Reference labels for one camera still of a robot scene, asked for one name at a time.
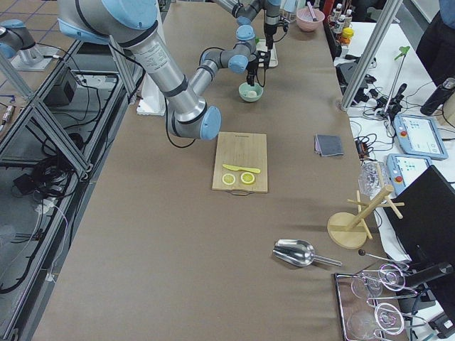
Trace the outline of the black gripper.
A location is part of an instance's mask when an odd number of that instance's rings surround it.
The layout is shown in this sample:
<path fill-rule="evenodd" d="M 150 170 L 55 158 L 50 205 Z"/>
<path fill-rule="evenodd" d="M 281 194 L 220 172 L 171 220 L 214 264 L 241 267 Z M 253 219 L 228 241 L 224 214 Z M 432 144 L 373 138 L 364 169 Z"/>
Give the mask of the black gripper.
<path fill-rule="evenodd" d="M 267 49 L 272 50 L 274 45 L 273 35 L 277 32 L 277 16 L 266 14 L 264 17 L 264 34 L 267 38 Z"/>
<path fill-rule="evenodd" d="M 255 85 L 255 75 L 258 71 L 258 59 L 251 59 L 247 64 L 247 84 L 249 86 Z"/>

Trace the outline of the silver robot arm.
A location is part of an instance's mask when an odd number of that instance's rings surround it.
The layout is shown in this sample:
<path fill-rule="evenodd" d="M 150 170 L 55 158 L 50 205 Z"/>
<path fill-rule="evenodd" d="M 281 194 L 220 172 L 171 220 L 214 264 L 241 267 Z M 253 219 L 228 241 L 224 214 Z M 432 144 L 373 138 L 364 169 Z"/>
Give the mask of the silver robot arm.
<path fill-rule="evenodd" d="M 214 0 L 214 3 L 229 12 L 237 21 L 238 25 L 250 25 L 255 17 L 264 11 L 264 36 L 267 50 L 272 50 L 274 35 L 282 24 L 279 13 L 281 1 L 250 1 L 244 4 L 243 1 Z"/>
<path fill-rule="evenodd" d="M 218 55 L 208 53 L 196 74 L 188 79 L 158 33 L 159 10 L 155 1 L 59 1 L 60 30 L 71 38 L 107 45 L 114 39 L 130 50 L 171 105 L 167 122 L 171 133 L 211 140 L 218 135 L 221 113 L 202 96 L 218 70 L 243 73 L 256 51 L 251 19 L 237 17 L 237 42 Z"/>

